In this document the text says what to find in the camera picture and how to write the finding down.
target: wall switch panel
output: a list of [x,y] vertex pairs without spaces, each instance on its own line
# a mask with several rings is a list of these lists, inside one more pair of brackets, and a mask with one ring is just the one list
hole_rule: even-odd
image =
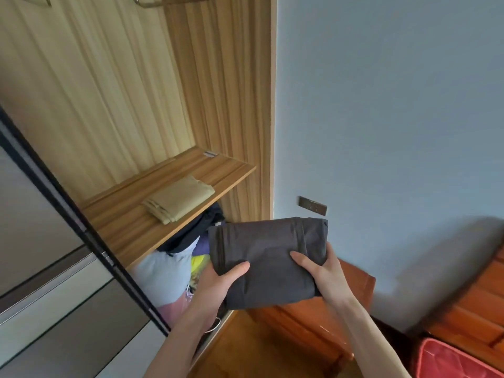
[[327,213],[327,206],[314,202],[313,200],[307,199],[306,197],[300,196],[298,205],[322,216],[325,216],[325,214]]

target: light blue wall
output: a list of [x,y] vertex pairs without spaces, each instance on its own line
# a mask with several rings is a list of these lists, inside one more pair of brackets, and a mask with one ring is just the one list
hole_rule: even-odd
[[378,318],[405,330],[487,259],[503,143],[504,0],[278,0],[274,216],[327,204]]

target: left hand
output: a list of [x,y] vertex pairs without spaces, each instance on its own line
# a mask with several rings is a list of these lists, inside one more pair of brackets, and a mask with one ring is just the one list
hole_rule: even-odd
[[202,316],[205,321],[206,329],[210,328],[215,321],[219,306],[224,301],[231,284],[235,282],[238,277],[243,276],[249,268],[250,263],[244,261],[226,274],[219,276],[210,262],[201,273],[198,288],[187,310],[195,311],[198,316]]

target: wooden wardrobe wall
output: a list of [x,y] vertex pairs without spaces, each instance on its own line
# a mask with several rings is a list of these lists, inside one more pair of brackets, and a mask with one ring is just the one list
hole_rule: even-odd
[[195,144],[163,8],[0,0],[0,104],[80,203]]
[[221,199],[226,217],[272,218],[276,0],[208,0],[165,12],[196,144],[257,165]]

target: beige towel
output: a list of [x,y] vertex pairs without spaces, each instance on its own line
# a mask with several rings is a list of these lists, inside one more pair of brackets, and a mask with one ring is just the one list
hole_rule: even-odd
[[168,224],[189,213],[214,193],[211,185],[186,176],[156,191],[142,204],[163,224]]

